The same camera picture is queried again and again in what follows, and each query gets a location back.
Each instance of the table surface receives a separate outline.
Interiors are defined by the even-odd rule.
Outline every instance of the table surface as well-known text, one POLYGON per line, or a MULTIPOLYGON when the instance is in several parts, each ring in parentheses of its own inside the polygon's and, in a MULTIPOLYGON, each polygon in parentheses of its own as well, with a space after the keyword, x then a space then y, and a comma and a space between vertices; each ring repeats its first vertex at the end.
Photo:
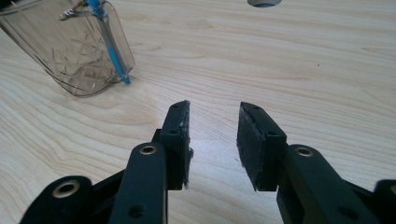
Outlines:
POLYGON ((77 98, 0 32, 0 217, 18 222, 65 175, 123 169, 168 107, 191 102, 190 185, 170 223, 279 223, 236 147, 241 102, 264 108, 289 144, 319 150, 372 190, 396 178, 396 2, 113 0, 136 61, 132 84, 77 98))

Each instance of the light wood grain surface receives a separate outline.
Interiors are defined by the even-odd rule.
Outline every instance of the light wood grain surface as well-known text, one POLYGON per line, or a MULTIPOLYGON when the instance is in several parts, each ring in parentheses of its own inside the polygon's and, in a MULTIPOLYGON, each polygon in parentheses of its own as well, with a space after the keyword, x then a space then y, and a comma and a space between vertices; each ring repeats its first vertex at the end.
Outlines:
POLYGON ((396 2, 112 0, 132 49, 132 84, 64 91, 0 32, 0 222, 19 222, 65 175, 96 183, 150 141, 168 107, 191 101, 190 187, 170 223, 279 223, 276 194, 241 166, 241 101, 263 107, 290 144, 318 149, 372 190, 396 178, 396 2))

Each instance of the transparent plastic container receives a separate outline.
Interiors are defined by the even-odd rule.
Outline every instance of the transparent plastic container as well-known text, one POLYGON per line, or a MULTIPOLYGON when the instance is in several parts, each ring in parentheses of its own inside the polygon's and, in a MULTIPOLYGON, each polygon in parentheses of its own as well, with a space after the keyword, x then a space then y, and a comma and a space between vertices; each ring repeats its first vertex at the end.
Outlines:
POLYGON ((90 96, 128 83, 134 67, 116 10, 101 8, 106 14, 97 17, 86 1, 13 1, 1 7, 0 27, 59 85, 90 96))

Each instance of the blue straw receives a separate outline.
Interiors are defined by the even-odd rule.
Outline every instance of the blue straw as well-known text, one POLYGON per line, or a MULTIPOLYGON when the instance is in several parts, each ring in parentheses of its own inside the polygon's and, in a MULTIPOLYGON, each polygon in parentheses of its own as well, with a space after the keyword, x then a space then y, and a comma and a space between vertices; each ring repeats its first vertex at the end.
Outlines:
MULTIPOLYGON (((92 8, 93 15, 95 15, 99 18, 103 18, 106 15, 99 0, 88 0, 88 4, 92 8)), ((115 51, 115 48, 117 46, 115 46, 114 41, 112 41, 112 39, 111 39, 112 36, 111 36, 111 33, 109 34, 109 31, 110 31, 109 27, 106 27, 106 25, 104 24, 104 21, 101 21, 100 19, 98 19, 98 20, 99 20, 100 28, 102 30, 102 37, 105 40, 108 54, 110 55, 110 59, 113 62, 114 67, 116 67, 116 70, 119 73, 120 78, 126 84, 131 83, 131 79, 129 79, 129 77, 127 75, 125 75, 124 71, 122 70, 122 67, 121 67, 122 62, 120 61, 121 58, 117 57, 117 53, 115 51)))

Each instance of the circular hole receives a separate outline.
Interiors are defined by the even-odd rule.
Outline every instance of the circular hole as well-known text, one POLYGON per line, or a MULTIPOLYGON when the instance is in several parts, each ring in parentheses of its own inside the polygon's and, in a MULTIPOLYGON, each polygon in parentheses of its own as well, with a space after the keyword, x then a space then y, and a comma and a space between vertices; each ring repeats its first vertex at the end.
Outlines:
POLYGON ((61 188, 59 188, 59 192, 61 192, 61 193, 66 193, 67 191, 72 190, 74 187, 75 187, 75 186, 72 185, 72 184, 67 184, 67 185, 64 185, 64 186, 62 186, 61 188))
POLYGON ((391 190, 394 194, 396 194, 396 185, 393 185, 392 187, 390 187, 390 190, 391 190))
POLYGON ((140 218, 146 213, 146 206, 143 204, 133 205, 129 211, 128 215, 132 218, 140 218))
POLYGON ((55 198, 65 198, 76 193, 78 189, 79 183, 76 180, 67 180, 55 188, 52 196, 55 198))
POLYGON ((355 220, 355 221, 356 221, 356 220, 359 219, 359 214, 356 213, 356 212, 355 212, 353 209, 351 209, 351 208, 344 207, 344 206, 340 206, 340 207, 338 207, 338 211, 339 211, 342 215, 348 217, 348 218, 351 219, 351 220, 355 220))
POLYGON ((294 151, 300 156, 304 156, 304 157, 311 157, 314 155, 314 152, 312 152, 310 149, 305 147, 297 147, 296 149, 294 149, 294 151))
POLYGON ((274 7, 282 0, 247 0, 248 4, 253 7, 274 7))
POLYGON ((157 151, 156 147, 143 147, 142 149, 140 149, 140 153, 142 153, 143 155, 150 155, 156 151, 157 151))

